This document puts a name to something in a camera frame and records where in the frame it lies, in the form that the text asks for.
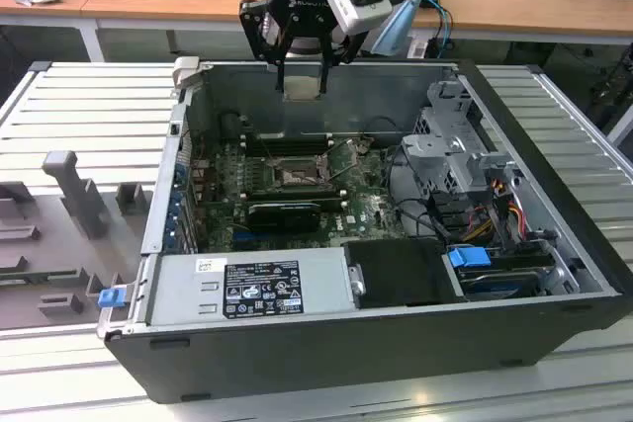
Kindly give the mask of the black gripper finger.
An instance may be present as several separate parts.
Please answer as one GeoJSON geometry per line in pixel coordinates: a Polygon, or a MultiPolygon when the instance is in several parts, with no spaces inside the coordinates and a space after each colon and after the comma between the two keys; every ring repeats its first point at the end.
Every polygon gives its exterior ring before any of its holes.
{"type": "Polygon", "coordinates": [[[285,60],[293,42],[293,11],[289,0],[242,0],[239,19],[253,56],[277,67],[276,90],[284,91],[285,60]],[[265,20],[270,17],[278,27],[273,43],[263,34],[265,20]]]}
{"type": "Polygon", "coordinates": [[[319,92],[322,95],[327,92],[327,80],[330,69],[341,63],[351,63],[360,51],[367,36],[368,32],[346,36],[343,43],[337,48],[332,46],[331,34],[323,35],[318,39],[321,49],[319,92]]]}

